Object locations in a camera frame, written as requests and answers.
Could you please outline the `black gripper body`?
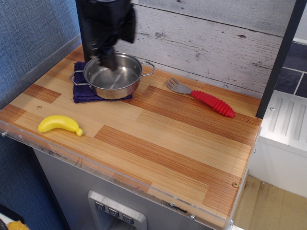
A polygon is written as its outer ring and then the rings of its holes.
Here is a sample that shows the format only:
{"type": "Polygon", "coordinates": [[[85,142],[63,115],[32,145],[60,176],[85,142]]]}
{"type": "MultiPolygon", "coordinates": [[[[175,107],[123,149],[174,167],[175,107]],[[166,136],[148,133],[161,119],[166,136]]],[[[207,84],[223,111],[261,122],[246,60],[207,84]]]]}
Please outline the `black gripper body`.
{"type": "Polygon", "coordinates": [[[132,4],[99,4],[97,21],[99,44],[96,56],[112,49],[118,40],[133,43],[136,33],[136,12],[132,4]]]}

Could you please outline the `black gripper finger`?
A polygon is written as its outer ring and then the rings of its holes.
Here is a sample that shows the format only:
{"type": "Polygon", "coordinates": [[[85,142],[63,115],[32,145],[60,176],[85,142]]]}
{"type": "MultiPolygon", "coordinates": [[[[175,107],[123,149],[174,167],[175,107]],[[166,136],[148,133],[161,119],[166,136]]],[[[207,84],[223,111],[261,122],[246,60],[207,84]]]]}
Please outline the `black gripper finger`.
{"type": "Polygon", "coordinates": [[[97,56],[90,56],[90,58],[91,58],[91,61],[92,61],[92,62],[95,62],[95,63],[97,63],[97,64],[100,64],[100,59],[99,59],[99,57],[97,57],[97,56]]]}
{"type": "Polygon", "coordinates": [[[106,49],[98,55],[99,65],[115,71],[118,68],[114,49],[106,49]]]}

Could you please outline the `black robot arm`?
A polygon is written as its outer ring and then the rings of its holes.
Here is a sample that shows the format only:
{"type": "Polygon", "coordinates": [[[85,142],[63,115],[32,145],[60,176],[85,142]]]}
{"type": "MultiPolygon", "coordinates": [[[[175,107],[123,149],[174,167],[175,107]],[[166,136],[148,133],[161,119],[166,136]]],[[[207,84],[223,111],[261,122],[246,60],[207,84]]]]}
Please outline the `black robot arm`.
{"type": "Polygon", "coordinates": [[[114,46],[118,40],[133,43],[136,13],[129,0],[77,0],[84,60],[115,71],[118,68],[114,46]]]}

